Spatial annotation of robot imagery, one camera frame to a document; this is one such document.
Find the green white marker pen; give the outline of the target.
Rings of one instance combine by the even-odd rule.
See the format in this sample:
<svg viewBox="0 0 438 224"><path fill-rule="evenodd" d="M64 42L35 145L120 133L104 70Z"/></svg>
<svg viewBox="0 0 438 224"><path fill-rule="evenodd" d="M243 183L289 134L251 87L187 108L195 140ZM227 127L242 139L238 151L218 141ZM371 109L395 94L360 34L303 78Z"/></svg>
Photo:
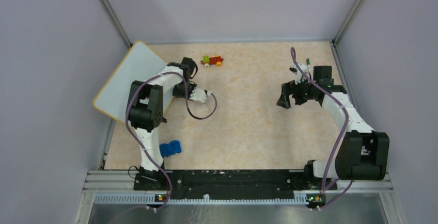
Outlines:
<svg viewBox="0 0 438 224"><path fill-rule="evenodd" d="M311 63L309 58L306 59L306 66L307 66L307 73L311 76Z"/></svg>

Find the yellow-framed whiteboard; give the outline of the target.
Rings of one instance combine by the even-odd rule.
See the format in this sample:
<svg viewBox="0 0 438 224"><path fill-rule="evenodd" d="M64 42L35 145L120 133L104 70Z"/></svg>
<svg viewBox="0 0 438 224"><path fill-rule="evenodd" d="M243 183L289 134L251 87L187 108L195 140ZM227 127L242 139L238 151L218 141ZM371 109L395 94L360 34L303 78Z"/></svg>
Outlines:
<svg viewBox="0 0 438 224"><path fill-rule="evenodd" d="M125 123L132 82L144 82L158 75L168 63L168 60L159 56L145 42L136 41L95 96L94 108L120 123Z"/></svg>

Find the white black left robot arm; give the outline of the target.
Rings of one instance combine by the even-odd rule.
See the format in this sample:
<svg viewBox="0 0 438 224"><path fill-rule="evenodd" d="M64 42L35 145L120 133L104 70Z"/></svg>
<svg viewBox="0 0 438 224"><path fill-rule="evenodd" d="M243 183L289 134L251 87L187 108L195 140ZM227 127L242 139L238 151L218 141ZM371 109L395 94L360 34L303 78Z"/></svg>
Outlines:
<svg viewBox="0 0 438 224"><path fill-rule="evenodd" d="M152 78L131 84L125 122L127 128L134 128L132 134L140 146L142 161L138 175L152 189L162 188L166 181L166 176L160 172L163 157L158 138L158 126L166 121L163 117L164 94L171 91L173 97L189 100L196 90L190 80L197 71L196 62L184 57L180 63L167 64Z"/></svg>

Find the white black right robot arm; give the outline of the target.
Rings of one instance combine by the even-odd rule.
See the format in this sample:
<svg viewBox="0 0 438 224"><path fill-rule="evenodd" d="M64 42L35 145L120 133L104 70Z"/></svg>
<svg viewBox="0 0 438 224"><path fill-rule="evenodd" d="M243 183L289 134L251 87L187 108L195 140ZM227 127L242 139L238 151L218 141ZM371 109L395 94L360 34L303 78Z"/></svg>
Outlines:
<svg viewBox="0 0 438 224"><path fill-rule="evenodd" d="M341 180L372 180L385 178L389 151L389 136L377 132L360 116L342 85L335 85L332 67L315 66L314 79L308 66L299 63L289 69L295 79L283 83L277 105L289 109L314 100L332 117L341 133L334 154L326 161L313 161L312 169L303 174L303 183L318 188L324 178Z"/></svg>

